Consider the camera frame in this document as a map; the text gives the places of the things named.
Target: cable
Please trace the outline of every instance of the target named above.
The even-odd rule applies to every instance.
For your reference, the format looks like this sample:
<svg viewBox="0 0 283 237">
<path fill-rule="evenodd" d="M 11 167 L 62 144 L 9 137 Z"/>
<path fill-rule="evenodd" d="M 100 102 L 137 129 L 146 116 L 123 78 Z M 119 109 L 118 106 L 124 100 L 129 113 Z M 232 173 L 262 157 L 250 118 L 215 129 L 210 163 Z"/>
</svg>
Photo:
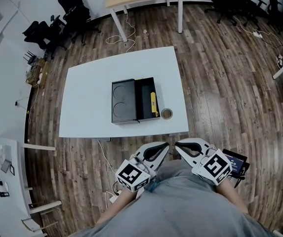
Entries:
<svg viewBox="0 0 283 237">
<path fill-rule="evenodd" d="M 105 205 L 106 205 L 106 209 L 108 209 L 107 207 L 107 193 L 111 194 L 112 196 L 115 196 L 113 193 L 106 191 L 105 192 Z"/>
<path fill-rule="evenodd" d="M 127 13 L 127 18 L 126 18 L 126 23 L 127 23 L 128 25 L 130 25 L 131 28 L 134 29 L 133 33 L 127 37 L 127 40 L 130 40 L 130 39 L 128 39 L 128 38 L 131 37 L 132 35 L 134 35 L 134 34 L 136 33 L 136 28 L 134 28 L 134 27 L 128 22 L 128 13 Z M 107 42 L 107 40 L 109 40 L 110 38 L 114 38 L 114 37 L 119 37 L 119 38 L 121 38 L 121 39 L 119 39 L 118 41 L 116 41 L 116 42 L 114 42 L 114 43 Z M 121 36 L 119 36 L 119 35 L 111 36 L 111 37 L 109 37 L 109 38 L 107 38 L 107 39 L 105 40 L 105 42 L 106 42 L 107 44 L 111 44 L 111 45 L 116 44 L 116 43 L 119 42 L 119 41 L 123 41 L 123 38 L 122 38 Z M 133 44 L 132 44 L 132 46 L 131 46 L 130 48 L 128 48 L 128 50 L 127 50 L 125 53 L 127 53 L 127 52 L 136 44 L 136 41 L 134 41 L 133 39 L 131 39 L 130 41 L 133 41 Z"/>
<path fill-rule="evenodd" d="M 37 83 L 37 95 L 36 95 L 36 98 L 34 100 L 34 103 L 32 104 L 31 108 L 29 109 L 29 116 L 28 116 L 28 124 L 31 124 L 31 112 L 32 112 L 32 108 L 34 106 L 34 104 L 36 103 L 36 99 L 37 99 L 37 96 L 38 96 L 38 92 L 39 92 L 39 84 Z"/>
<path fill-rule="evenodd" d="M 28 18 L 25 16 L 25 14 L 21 11 L 21 9 L 12 1 L 10 0 L 10 2 L 15 5 L 15 7 L 19 10 L 19 12 L 26 18 L 26 20 L 28 21 L 28 23 L 31 25 L 31 22 L 28 20 Z"/>
<path fill-rule="evenodd" d="M 23 107 L 23 106 L 21 106 L 21 105 L 17 105 L 17 107 L 20 107 L 20 108 L 23 108 L 24 110 L 26 110 L 27 111 L 27 109 L 25 108 L 25 107 Z"/>
<path fill-rule="evenodd" d="M 250 34 L 253 35 L 252 32 L 249 32 L 249 31 L 247 31 L 246 29 L 244 29 L 244 28 L 242 27 L 241 21 L 240 21 L 236 16 L 234 16 L 234 18 L 237 19 L 237 20 L 240 22 L 240 27 L 242 28 L 242 30 L 244 30 L 245 32 L 250 33 Z"/>
<path fill-rule="evenodd" d="M 102 145 L 101 145 L 100 141 L 97 140 L 97 142 L 98 142 L 98 144 L 100 145 L 100 147 L 101 147 L 101 149 L 102 149 L 103 156 L 104 156 L 105 160 L 107 161 L 109 167 L 110 167 L 111 170 L 113 171 L 113 168 L 112 168 L 110 162 L 107 160 L 107 158 L 106 158 L 106 156 L 105 156 L 105 153 L 104 153 L 104 150 L 103 150 L 103 148 L 102 148 Z M 108 209 L 108 207 L 107 207 L 107 193 L 109 193 L 109 194 L 111 194 L 111 195 L 114 196 L 114 194 L 111 193 L 111 192 L 109 192 L 109 191 L 106 191 L 106 192 L 105 192 L 105 204 L 106 204 L 106 209 Z"/>
<path fill-rule="evenodd" d="M 100 147 L 101 147 L 101 149 L 102 149 L 103 156 L 104 156 L 105 160 L 107 161 L 107 163 L 108 163 L 109 167 L 110 167 L 110 168 L 111 168 L 111 170 L 113 171 L 113 168 L 112 168 L 112 166 L 111 166 L 110 162 L 107 160 L 107 158 L 106 158 L 106 156 L 105 156 L 105 153 L 104 153 L 104 150 L 103 150 L 103 148 L 102 148 L 102 145 L 101 145 L 100 141 L 99 141 L 99 140 L 97 140 L 97 142 L 98 142 L 98 144 L 100 144 Z"/>
<path fill-rule="evenodd" d="M 18 100 L 16 100 L 16 101 L 18 102 L 18 101 L 21 101 L 21 100 L 23 100 L 23 99 L 25 99 L 25 98 L 29 98 L 29 97 L 23 97 L 23 98 L 18 99 Z"/>
<path fill-rule="evenodd" d="M 252 34 L 253 35 L 253 33 L 252 32 L 249 32 L 249 31 L 247 31 L 246 29 L 244 29 L 243 27 L 242 27 L 242 24 L 241 24 L 241 21 L 236 17 L 236 16 L 233 16 L 235 19 L 237 19 L 239 22 L 240 22 L 240 27 L 241 27 L 241 29 L 242 30 L 244 30 L 245 32 L 247 32 L 247 33 L 250 33 L 250 34 Z M 266 33 L 266 32 L 264 32 L 264 31 L 258 31 L 259 33 L 264 33 L 264 34 L 266 34 L 267 36 L 268 35 L 271 35 L 272 33 Z M 280 47 L 280 46 L 283 46 L 283 45 L 279 45 L 279 46 L 274 46 L 274 45 L 272 45 L 271 43 L 268 43 L 267 41 L 265 41 L 264 39 L 262 39 L 265 43 L 267 43 L 267 44 L 269 44 L 269 45 L 271 45 L 272 47 L 274 47 L 274 48 L 278 48 L 278 47 Z"/>
<path fill-rule="evenodd" d="M 115 195 L 119 196 L 120 194 L 117 192 L 117 190 L 115 191 L 115 184 L 117 183 L 118 181 L 116 181 L 114 184 L 113 184 L 113 192 L 115 193 Z"/>
</svg>

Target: white cable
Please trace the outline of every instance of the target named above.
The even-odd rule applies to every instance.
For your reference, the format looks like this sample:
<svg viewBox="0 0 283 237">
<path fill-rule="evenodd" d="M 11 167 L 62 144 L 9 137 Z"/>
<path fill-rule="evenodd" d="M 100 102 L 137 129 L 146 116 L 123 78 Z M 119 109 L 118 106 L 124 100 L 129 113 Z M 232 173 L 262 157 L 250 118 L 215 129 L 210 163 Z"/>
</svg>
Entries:
<svg viewBox="0 0 283 237">
<path fill-rule="evenodd" d="M 106 209 L 108 209 L 107 207 L 107 193 L 111 194 L 112 196 L 115 196 L 113 193 L 106 191 L 105 192 L 105 205 L 106 205 Z"/>
<path fill-rule="evenodd" d="M 242 27 L 241 21 L 240 21 L 237 17 L 234 16 L 234 18 L 237 19 L 237 20 L 240 22 L 240 27 L 242 28 L 242 30 L 244 30 L 245 32 L 250 33 L 250 34 L 253 35 L 252 32 L 249 32 L 249 31 L 247 31 L 246 29 L 244 29 L 244 28 Z"/>
<path fill-rule="evenodd" d="M 36 103 L 36 99 L 37 99 L 37 96 L 38 96 L 38 92 L 39 92 L 39 84 L 37 83 L 37 95 L 35 97 L 35 100 L 34 100 L 34 103 L 32 104 L 31 108 L 29 109 L 29 116 L 28 116 L 28 124 L 31 124 L 31 113 L 32 113 L 32 108 L 34 106 L 34 104 Z"/>
<path fill-rule="evenodd" d="M 128 13 L 127 13 L 127 18 L 126 18 L 126 23 L 127 23 L 128 25 L 130 25 L 131 28 L 134 29 L 133 33 L 127 37 L 127 40 L 130 40 L 130 39 L 128 39 L 128 38 L 131 37 L 132 35 L 134 35 L 134 34 L 136 33 L 136 28 L 134 28 L 134 27 L 128 22 Z M 107 42 L 107 40 L 109 40 L 109 39 L 111 39 L 111 38 L 114 38 L 114 37 L 119 37 L 119 38 L 121 38 L 121 39 L 119 39 L 118 41 L 116 41 L 116 42 L 114 42 L 114 43 Z M 107 38 L 107 39 L 105 40 L 105 42 L 106 42 L 107 44 L 111 44 L 111 45 L 116 44 L 116 43 L 119 42 L 119 41 L 123 41 L 123 38 L 122 38 L 121 36 L 119 36 L 119 35 L 111 36 L 111 37 L 109 37 L 109 38 Z M 134 41 L 133 39 L 131 39 L 130 41 L 133 41 L 133 44 L 132 44 L 132 46 L 131 46 L 130 48 L 128 48 L 128 50 L 126 51 L 126 53 L 136 44 L 136 41 Z"/>
<path fill-rule="evenodd" d="M 29 98 L 29 97 L 23 97 L 23 98 L 21 98 L 21 99 L 18 99 L 17 102 L 18 102 L 18 101 L 21 101 L 21 100 L 23 100 L 23 99 L 25 99 L 25 98 Z"/>
<path fill-rule="evenodd" d="M 26 20 L 28 21 L 28 23 L 31 25 L 31 22 L 29 21 L 29 19 L 25 16 L 25 14 L 21 11 L 21 9 L 12 1 L 9 0 L 13 5 L 15 5 L 15 7 L 19 10 L 19 12 L 26 18 Z"/>
<path fill-rule="evenodd" d="M 105 160 L 107 161 L 107 163 L 108 163 L 109 167 L 110 167 L 110 168 L 111 168 L 111 170 L 113 171 L 113 168 L 112 168 L 112 166 L 111 166 L 110 162 L 107 160 L 107 158 L 106 158 L 106 156 L 105 156 L 105 153 L 104 153 L 104 150 L 103 150 L 103 148 L 102 148 L 102 145 L 101 145 L 100 141 L 99 141 L 99 140 L 97 140 L 97 142 L 98 142 L 98 144 L 100 144 L 100 147 L 101 147 L 101 149 L 102 149 L 103 156 L 104 156 Z"/>
<path fill-rule="evenodd" d="M 25 107 L 20 106 L 19 104 L 17 105 L 17 107 L 23 108 L 24 110 L 26 110 L 26 111 L 27 111 L 27 109 L 26 109 Z"/>
<path fill-rule="evenodd" d="M 237 19 L 237 20 L 240 22 L 240 27 L 242 28 L 242 30 L 244 30 L 245 32 L 250 33 L 250 34 L 253 35 L 252 32 L 249 32 L 249 31 L 247 31 L 246 29 L 244 29 L 244 28 L 242 27 L 241 21 L 240 21 L 236 16 L 234 16 L 234 18 Z M 272 33 L 269 33 L 269 34 L 268 34 L 268 33 L 264 32 L 264 31 L 258 31 L 258 32 L 264 33 L 264 34 L 266 34 L 267 36 L 272 34 Z"/>
</svg>

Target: small screen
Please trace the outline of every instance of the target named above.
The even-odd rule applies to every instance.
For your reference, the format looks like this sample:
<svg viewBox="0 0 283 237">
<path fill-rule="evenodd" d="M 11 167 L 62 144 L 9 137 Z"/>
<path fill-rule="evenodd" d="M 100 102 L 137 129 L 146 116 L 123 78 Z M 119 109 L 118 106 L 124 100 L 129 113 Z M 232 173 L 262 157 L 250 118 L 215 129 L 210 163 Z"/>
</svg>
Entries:
<svg viewBox="0 0 283 237">
<path fill-rule="evenodd" d="M 10 167 L 11 162 L 9 160 L 5 160 L 2 164 L 1 170 L 5 173 L 7 173 L 8 168 Z"/>
<path fill-rule="evenodd" d="M 241 159 L 238 159 L 236 157 L 233 156 L 229 156 L 227 154 L 224 154 L 229 161 L 231 162 L 231 166 L 232 166 L 232 172 L 236 173 L 236 174 L 240 174 L 241 168 L 243 166 L 244 161 Z"/>
</svg>

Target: gray shirt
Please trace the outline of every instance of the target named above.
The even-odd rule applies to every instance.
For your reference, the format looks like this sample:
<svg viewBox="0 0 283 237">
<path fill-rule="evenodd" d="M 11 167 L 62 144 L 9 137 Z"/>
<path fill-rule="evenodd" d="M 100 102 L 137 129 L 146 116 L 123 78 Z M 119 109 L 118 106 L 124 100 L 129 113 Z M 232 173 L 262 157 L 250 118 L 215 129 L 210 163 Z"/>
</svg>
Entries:
<svg viewBox="0 0 283 237">
<path fill-rule="evenodd" d="M 72 237 L 273 236 L 241 213 L 184 160 L 164 164 L 141 197 L 112 219 Z"/>
</svg>

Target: yellow object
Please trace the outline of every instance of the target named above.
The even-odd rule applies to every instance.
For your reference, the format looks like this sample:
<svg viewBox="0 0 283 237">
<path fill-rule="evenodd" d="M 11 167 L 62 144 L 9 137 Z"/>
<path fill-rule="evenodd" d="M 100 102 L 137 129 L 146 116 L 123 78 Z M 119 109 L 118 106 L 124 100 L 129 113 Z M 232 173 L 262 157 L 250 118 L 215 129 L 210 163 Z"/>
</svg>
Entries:
<svg viewBox="0 0 283 237">
<path fill-rule="evenodd" d="M 156 94 L 154 92 L 151 92 L 151 112 L 155 117 L 159 116 L 159 113 L 157 111 L 157 99 Z"/>
</svg>

